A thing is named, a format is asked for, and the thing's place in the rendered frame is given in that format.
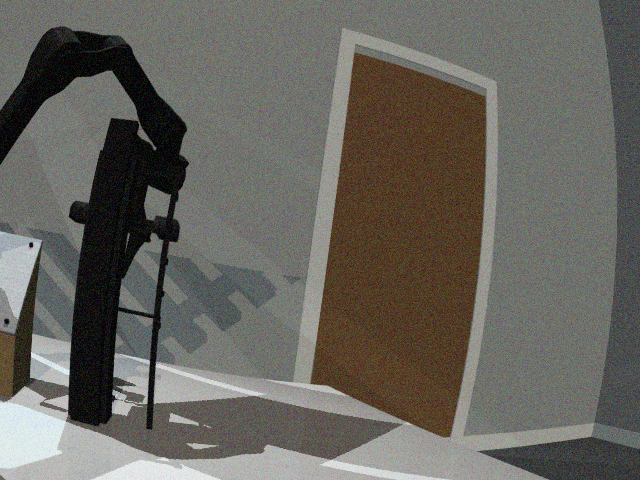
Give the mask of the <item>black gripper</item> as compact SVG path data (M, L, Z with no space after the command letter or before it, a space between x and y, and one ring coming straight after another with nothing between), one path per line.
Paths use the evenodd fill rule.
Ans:
M134 256L137 254L137 251L140 249L140 246L145 242L151 242L151 233L157 234L159 239L163 240L167 218L156 216L154 221L141 218L148 184L149 179L147 179L147 177L139 175L129 225L129 228L132 228L134 232L130 231L130 236L127 242L127 248L124 254L125 259L123 263L122 278L126 276L126 272L129 270L128 268L131 265ZM69 217L73 221L85 225L88 205L88 202L80 202L75 200L74 203L72 203L72 205L70 206ZM180 230L179 222L177 221L177 219L173 218L172 224L173 233L170 233L169 241L178 242L178 235Z

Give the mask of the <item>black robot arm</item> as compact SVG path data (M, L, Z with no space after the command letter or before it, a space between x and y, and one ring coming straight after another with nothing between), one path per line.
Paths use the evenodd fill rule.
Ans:
M77 77L114 72L136 106L140 125L155 145L135 138L133 155L142 169L176 172L183 165L179 189L189 165L179 155L185 122L160 97L136 60L131 46L117 35L49 29L33 51L24 77L0 111L0 165L42 103L60 93Z

